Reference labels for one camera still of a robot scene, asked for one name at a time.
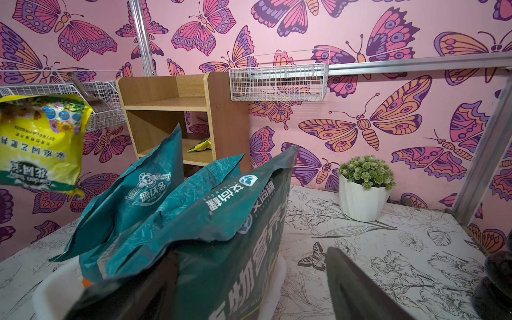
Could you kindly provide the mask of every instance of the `brand logo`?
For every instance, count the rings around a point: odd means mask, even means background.
[[[240,227],[240,229],[238,229],[237,232],[240,234],[246,234],[249,231],[249,229],[251,228],[251,225],[252,225],[252,215],[249,214],[249,216],[245,220],[244,224]]]
[[[240,183],[244,184],[248,187],[252,186],[254,183],[256,183],[256,180],[258,179],[255,175],[247,175],[240,178]]]
[[[148,206],[156,203],[165,194],[169,185],[169,174],[150,174],[143,172],[139,174],[139,184],[130,190],[125,199],[138,200],[132,205]]]

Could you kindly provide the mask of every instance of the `floral table surface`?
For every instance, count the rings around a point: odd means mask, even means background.
[[[325,252],[347,254],[417,319],[478,319],[471,294],[484,276],[484,255],[455,219],[442,212],[387,203],[374,222],[342,213],[337,194],[293,186],[281,252],[287,276],[273,320],[335,319]],[[76,221],[0,263],[0,319],[35,319],[37,286],[63,263]]]

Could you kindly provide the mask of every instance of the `black object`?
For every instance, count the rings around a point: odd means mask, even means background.
[[[325,262],[337,320],[414,320],[338,248],[327,249]]]
[[[495,252],[485,260],[487,276],[472,299],[475,311],[484,320],[512,319],[512,230],[505,243],[508,251]]]
[[[172,319],[178,270],[178,256],[170,250],[160,262],[136,276],[88,287],[65,320]]]

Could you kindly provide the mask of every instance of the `wooden shelf unit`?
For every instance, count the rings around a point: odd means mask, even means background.
[[[124,77],[117,80],[117,89],[138,158],[148,155],[179,123],[184,164],[206,166],[245,153],[240,168],[250,170],[247,104],[231,101],[227,72]],[[207,113],[212,150],[185,152],[208,135],[187,133],[184,111]]]

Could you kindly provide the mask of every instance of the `small packet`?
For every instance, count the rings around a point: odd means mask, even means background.
[[[76,95],[0,98],[0,184],[83,196],[75,185],[91,113]]]

